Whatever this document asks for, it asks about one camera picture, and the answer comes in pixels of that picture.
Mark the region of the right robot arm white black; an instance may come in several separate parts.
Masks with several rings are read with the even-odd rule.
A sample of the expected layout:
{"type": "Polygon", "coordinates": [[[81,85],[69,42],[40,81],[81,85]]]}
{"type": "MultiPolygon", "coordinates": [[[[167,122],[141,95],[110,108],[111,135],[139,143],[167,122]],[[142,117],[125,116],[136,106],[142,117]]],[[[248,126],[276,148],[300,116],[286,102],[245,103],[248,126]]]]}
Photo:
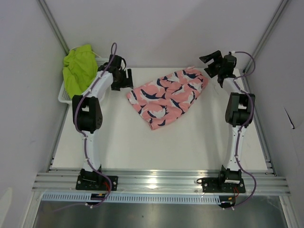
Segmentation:
{"type": "Polygon", "coordinates": [[[204,68],[209,77],[217,77],[217,83],[229,95],[225,112],[225,121],[228,124],[228,149],[224,164],[217,179],[217,187],[221,191],[229,191],[234,184],[240,184],[243,169],[241,167],[242,144],[248,126],[253,121],[255,95],[245,91],[234,71],[237,58],[234,52],[223,56],[217,50],[209,55],[199,57],[207,64],[204,68]]]}

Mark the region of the pink shark print shorts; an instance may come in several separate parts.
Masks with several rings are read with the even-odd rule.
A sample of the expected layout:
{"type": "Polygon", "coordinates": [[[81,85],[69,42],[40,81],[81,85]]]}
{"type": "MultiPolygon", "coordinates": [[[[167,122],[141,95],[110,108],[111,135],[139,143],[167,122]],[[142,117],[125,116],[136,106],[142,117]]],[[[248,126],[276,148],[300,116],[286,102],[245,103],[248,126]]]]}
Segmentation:
{"type": "Polygon", "coordinates": [[[156,130],[182,117],[208,82],[201,71],[188,67],[136,87],[126,98],[149,127],[156,130]]]}

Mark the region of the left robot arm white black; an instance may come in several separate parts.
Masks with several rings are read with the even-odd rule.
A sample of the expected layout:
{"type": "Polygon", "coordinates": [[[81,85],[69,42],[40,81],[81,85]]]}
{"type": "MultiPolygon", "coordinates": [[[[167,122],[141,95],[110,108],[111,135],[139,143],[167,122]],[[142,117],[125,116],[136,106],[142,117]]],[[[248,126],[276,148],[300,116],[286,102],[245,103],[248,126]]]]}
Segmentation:
{"type": "Polygon", "coordinates": [[[84,145],[82,170],[88,173],[101,171],[97,138],[103,123],[100,103],[108,88],[113,91],[133,88],[132,71],[126,68],[126,61],[121,56],[111,54],[109,61],[98,68],[91,85],[72,98],[73,124],[82,135],[84,145]]]}

